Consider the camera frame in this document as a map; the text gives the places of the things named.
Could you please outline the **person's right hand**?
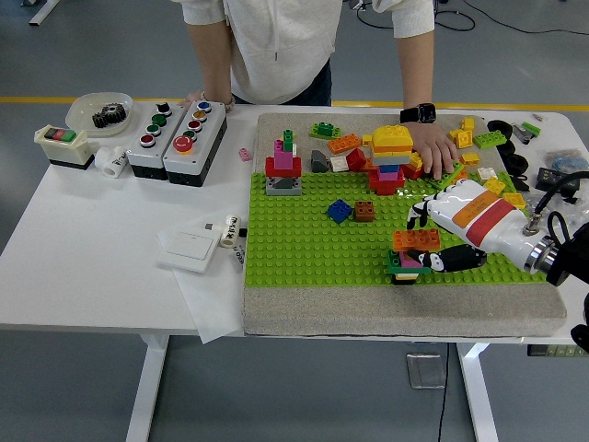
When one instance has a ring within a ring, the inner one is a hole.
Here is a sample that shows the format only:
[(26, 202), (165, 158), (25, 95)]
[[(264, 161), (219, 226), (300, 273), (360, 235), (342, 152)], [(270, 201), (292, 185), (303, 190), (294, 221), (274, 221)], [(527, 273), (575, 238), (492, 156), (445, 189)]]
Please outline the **person's right hand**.
[(226, 112), (230, 112), (235, 106), (235, 98), (231, 92), (208, 93), (204, 90), (198, 90), (196, 92), (190, 93), (186, 98), (179, 100), (177, 104), (181, 108), (187, 109), (193, 102), (197, 100), (223, 103)]

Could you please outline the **person's left hand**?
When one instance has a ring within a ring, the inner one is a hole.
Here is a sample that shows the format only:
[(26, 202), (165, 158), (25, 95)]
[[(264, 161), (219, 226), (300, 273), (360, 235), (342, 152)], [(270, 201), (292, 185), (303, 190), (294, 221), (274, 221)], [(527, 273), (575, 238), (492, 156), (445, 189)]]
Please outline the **person's left hand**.
[(420, 154), (426, 173), (440, 180), (444, 172), (454, 171), (454, 162), (457, 160), (456, 146), (438, 124), (407, 122), (404, 126), (410, 132), (413, 148)]

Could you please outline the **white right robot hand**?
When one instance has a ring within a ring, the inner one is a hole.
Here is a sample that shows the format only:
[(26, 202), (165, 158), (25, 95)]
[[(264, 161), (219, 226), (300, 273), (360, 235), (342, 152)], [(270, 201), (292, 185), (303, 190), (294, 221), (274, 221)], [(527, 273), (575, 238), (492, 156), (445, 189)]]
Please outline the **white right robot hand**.
[(536, 273), (550, 252), (541, 233), (527, 236), (527, 218), (514, 205), (473, 180), (459, 180), (425, 197), (409, 211), (407, 228), (432, 220), (463, 243), (436, 252), (410, 250), (412, 259), (438, 273), (479, 268), (490, 253), (500, 253), (519, 270)]

